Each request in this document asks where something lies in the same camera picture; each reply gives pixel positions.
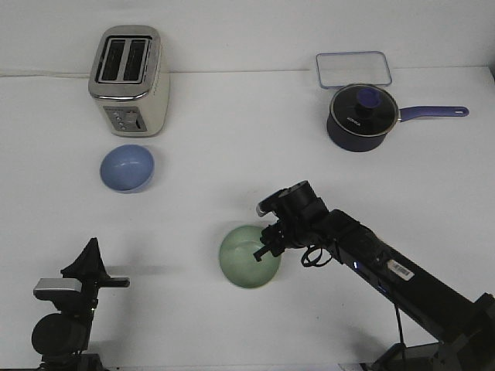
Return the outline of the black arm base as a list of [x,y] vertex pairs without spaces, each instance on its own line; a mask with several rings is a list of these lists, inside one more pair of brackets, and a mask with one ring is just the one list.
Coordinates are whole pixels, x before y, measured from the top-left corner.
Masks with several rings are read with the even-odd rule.
[[438,351],[438,343],[406,346],[396,343],[380,356],[370,367],[376,371],[432,371],[432,357]]
[[63,356],[42,356],[38,370],[52,371],[105,371],[96,353],[74,353]]

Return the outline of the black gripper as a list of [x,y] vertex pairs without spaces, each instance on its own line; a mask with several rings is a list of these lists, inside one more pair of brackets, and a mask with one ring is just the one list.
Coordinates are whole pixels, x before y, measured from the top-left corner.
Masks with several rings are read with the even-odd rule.
[[[93,267],[93,252],[96,271],[89,272]],[[98,240],[94,237],[88,241],[76,260],[60,273],[63,278],[76,278],[82,284],[80,293],[74,299],[78,305],[96,305],[101,288],[128,288],[130,286],[128,277],[111,277],[107,274]]]
[[266,254],[279,257],[285,251],[285,226],[282,221],[268,225],[261,231],[261,242],[263,247],[256,250],[253,256],[257,262],[262,261]]

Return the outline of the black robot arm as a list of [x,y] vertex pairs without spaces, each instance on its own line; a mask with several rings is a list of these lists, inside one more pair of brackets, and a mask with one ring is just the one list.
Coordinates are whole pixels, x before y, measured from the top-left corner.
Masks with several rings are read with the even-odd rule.
[[127,277],[107,273],[96,237],[60,273],[39,279],[33,289],[36,299],[51,302],[57,310],[40,319],[32,331],[33,348],[44,357],[75,356],[87,350],[99,290],[130,286]]
[[494,297],[470,301],[343,211],[328,210],[308,181],[280,189],[257,206],[259,216],[273,213],[276,223],[261,232],[254,253],[280,256],[288,248],[322,249],[347,265],[435,338],[407,347],[394,344],[368,370],[492,370]]

